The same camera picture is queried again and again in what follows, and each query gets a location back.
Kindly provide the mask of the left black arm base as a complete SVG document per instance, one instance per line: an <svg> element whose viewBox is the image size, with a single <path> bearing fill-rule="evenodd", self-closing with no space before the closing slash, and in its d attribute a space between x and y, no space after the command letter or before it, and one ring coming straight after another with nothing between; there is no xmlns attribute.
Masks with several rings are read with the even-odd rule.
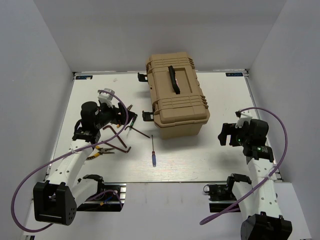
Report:
<svg viewBox="0 0 320 240"><path fill-rule="evenodd" d="M78 212L120 212L125 204L126 183L105 183L103 177L97 174L87 174L79 178L78 184L92 180L97 191L77 207Z"/></svg>

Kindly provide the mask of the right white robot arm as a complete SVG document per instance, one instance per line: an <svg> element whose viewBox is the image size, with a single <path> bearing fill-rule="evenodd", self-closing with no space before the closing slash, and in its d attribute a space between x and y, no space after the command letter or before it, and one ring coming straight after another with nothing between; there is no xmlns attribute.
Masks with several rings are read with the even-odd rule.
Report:
<svg viewBox="0 0 320 240"><path fill-rule="evenodd" d="M241 146L249 175L231 174L225 187L226 195L237 200L243 222L240 237L243 240L287 240L292 223L285 220L275 190L274 155L266 145L269 125L251 119L238 123L224 123L218 140L222 146Z"/></svg>

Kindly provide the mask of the long brown hex key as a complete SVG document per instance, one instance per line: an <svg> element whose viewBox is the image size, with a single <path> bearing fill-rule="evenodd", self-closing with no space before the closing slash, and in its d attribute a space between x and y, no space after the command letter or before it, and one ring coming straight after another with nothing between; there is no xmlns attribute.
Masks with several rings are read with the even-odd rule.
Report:
<svg viewBox="0 0 320 240"><path fill-rule="evenodd" d="M129 131L130 131L130 130L134 130L135 132L137 132L137 133L139 133L140 135L142 135L142 136L144 136L144 137L147 137L147 138L149 138L149 139L151 138L149 135L141 132L140 130L138 130L138 129L132 127L132 126L126 126L124 130L126 131L127 129L129 129Z"/></svg>

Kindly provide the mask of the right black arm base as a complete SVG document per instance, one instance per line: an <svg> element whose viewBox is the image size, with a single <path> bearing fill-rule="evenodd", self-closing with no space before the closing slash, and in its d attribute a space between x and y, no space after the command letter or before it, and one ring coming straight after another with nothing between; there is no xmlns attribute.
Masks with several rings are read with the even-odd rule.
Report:
<svg viewBox="0 0 320 240"><path fill-rule="evenodd" d="M211 213L219 213L237 200L232 193L232 188L235 183L240 182L252 183L247 175L232 173L227 178L226 183L208 183L203 187L203 193L209 196Z"/></svg>

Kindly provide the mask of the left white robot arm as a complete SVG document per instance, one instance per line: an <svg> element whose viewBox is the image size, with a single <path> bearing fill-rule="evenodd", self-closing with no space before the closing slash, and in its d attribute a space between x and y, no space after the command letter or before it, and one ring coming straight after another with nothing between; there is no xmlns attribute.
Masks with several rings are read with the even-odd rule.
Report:
<svg viewBox="0 0 320 240"><path fill-rule="evenodd" d="M70 155L62 158L46 181L37 182L33 188L34 218L38 222L69 226L78 206L89 197L99 200L105 196L103 177L92 174L80 182L76 179L100 140L100 130L109 123L127 123L128 110L121 103L114 106L88 101L81 105L80 116L74 126Z"/></svg>

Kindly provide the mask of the tan plastic toolbox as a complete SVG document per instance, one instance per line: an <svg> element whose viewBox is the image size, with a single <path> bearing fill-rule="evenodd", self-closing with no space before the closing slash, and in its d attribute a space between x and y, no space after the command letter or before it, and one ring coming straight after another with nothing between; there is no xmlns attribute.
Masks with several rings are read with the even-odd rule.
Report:
<svg viewBox="0 0 320 240"><path fill-rule="evenodd" d="M169 66L175 70L180 89L176 94ZM200 87L191 56L186 52L153 54L146 62L154 124L163 140L196 136L210 118L209 106Z"/></svg>

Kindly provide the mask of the green black precision screwdriver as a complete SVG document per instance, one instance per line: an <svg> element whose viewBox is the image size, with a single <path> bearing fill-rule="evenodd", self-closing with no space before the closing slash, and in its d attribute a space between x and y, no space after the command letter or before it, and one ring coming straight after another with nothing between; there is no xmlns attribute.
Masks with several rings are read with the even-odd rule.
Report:
<svg viewBox="0 0 320 240"><path fill-rule="evenodd" d="M130 123L130 125L129 125L129 130L128 130L127 134L126 134L126 137L127 137L127 138L128 138L128 136L129 136L129 134L130 134L130 132L131 132L131 130L132 130L132 127L133 127L134 123L135 123L136 120L137 120L137 117L138 117L138 115L135 114L134 117L132 118L132 121L131 121L131 123Z"/></svg>

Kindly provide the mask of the blue red handled screwdriver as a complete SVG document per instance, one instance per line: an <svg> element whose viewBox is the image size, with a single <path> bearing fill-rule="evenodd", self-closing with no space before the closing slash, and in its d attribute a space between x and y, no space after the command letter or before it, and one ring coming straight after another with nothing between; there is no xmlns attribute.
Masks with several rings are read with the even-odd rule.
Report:
<svg viewBox="0 0 320 240"><path fill-rule="evenodd" d="M155 148L154 148L154 138L153 135L151 136L151 143L152 143L152 152L151 152L151 158L152 158L152 166L156 167L157 160L156 160L156 154L155 154Z"/></svg>

